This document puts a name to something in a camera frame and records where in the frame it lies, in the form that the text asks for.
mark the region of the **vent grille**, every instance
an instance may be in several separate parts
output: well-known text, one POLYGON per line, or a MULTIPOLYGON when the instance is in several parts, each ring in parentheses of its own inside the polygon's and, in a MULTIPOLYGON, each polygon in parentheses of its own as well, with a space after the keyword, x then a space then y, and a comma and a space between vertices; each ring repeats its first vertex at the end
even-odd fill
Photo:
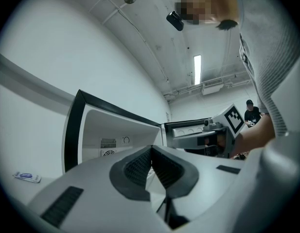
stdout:
POLYGON ((220 83, 222 83, 222 79, 211 80, 211 81, 204 82, 203 86, 204 87, 209 87, 209 86, 220 84, 220 83))
POLYGON ((115 153, 115 151, 113 151, 113 150, 108 150, 108 151, 106 151, 104 154, 103 154, 103 156, 107 156, 107 155, 109 155, 109 154, 114 154, 115 153))
POLYGON ((101 149, 112 149, 116 148, 116 139, 114 138, 102 138, 100 141, 101 149))

